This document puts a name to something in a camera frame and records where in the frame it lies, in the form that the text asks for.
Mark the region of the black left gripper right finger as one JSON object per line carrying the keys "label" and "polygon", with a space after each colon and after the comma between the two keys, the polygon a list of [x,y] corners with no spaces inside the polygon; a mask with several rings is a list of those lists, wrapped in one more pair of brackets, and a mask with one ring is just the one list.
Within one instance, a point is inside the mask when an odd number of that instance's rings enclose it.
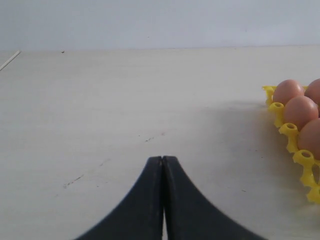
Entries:
{"label": "black left gripper right finger", "polygon": [[164,211],[169,240],[262,240],[210,203],[175,156],[164,156]]}

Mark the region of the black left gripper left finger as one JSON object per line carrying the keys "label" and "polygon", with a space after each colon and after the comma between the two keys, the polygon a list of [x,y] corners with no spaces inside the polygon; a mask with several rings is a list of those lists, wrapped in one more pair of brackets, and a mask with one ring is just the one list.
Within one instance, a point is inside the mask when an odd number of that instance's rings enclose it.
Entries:
{"label": "black left gripper left finger", "polygon": [[162,157],[150,157],[123,200],[78,240],[161,240]]}

